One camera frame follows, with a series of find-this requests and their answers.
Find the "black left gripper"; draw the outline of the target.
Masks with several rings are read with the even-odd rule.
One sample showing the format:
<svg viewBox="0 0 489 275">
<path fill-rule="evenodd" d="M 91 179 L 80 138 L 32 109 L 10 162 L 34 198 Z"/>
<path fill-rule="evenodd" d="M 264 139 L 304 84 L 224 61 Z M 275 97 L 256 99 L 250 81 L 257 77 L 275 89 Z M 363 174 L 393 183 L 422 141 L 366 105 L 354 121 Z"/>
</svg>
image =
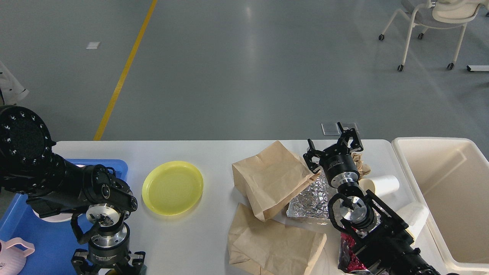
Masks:
<svg viewBox="0 0 489 275">
<path fill-rule="evenodd" d="M 77 275 L 98 275 L 100 266 L 108 266 L 122 261 L 122 275 L 146 275 L 146 252 L 129 253 L 130 230 L 125 223 L 129 211 L 116 210 L 113 205 L 91 205 L 87 219 L 93 225 L 99 224 L 89 242 L 89 251 L 76 249 L 71 264 Z"/>
</svg>

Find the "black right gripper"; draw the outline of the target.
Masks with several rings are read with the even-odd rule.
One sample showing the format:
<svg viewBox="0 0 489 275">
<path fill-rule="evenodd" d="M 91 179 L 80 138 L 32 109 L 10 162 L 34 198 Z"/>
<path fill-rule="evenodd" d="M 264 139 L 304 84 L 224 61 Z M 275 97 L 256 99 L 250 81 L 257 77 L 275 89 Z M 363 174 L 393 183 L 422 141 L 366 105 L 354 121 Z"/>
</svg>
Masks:
<svg viewBox="0 0 489 275">
<path fill-rule="evenodd" d="M 337 140 L 337 153 L 341 154 L 325 154 L 324 151 L 316 149 L 311 139 L 307 139 L 309 147 L 303 155 L 304 161 L 314 174 L 318 173 L 322 167 L 325 178 L 332 188 L 338 189 L 343 184 L 359 187 L 360 174 L 350 154 L 362 152 L 363 144 L 355 128 L 345 130 L 340 122 L 337 122 L 337 126 L 341 132 Z M 318 158 L 319 163 L 314 162 L 313 158 Z"/>
</svg>

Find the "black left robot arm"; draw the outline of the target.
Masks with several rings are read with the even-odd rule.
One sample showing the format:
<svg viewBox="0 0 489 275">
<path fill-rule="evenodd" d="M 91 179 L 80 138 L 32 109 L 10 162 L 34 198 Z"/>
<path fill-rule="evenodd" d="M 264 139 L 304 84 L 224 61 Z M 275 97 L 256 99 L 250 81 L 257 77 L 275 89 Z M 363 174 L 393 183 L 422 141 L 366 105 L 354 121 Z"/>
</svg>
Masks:
<svg viewBox="0 0 489 275">
<path fill-rule="evenodd" d="M 71 215 L 77 249 L 71 259 L 79 275 L 101 269 L 117 275 L 145 274 L 145 252 L 131 252 L 125 222 L 137 210 L 130 186 L 112 167 L 78 167 L 52 151 L 56 145 L 44 121 L 28 108 L 3 105 L 1 122 L 1 187 L 28 196 L 41 217 Z"/>
</svg>

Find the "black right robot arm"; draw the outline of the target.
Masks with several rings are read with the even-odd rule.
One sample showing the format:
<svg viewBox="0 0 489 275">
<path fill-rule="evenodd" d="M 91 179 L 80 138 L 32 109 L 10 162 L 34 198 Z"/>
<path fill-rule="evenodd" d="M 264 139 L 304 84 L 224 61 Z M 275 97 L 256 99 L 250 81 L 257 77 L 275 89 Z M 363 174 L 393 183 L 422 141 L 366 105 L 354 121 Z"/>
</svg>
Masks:
<svg viewBox="0 0 489 275">
<path fill-rule="evenodd" d="M 318 150 L 311 139 L 303 158 L 311 172 L 322 171 L 336 192 L 328 199 L 332 226 L 351 237 L 351 251 L 367 270 L 380 275 L 437 275 L 439 272 L 413 248 L 408 223 L 372 190 L 359 184 L 360 173 L 352 153 L 363 151 L 358 132 L 337 123 L 340 137 L 333 145 Z"/>
</svg>

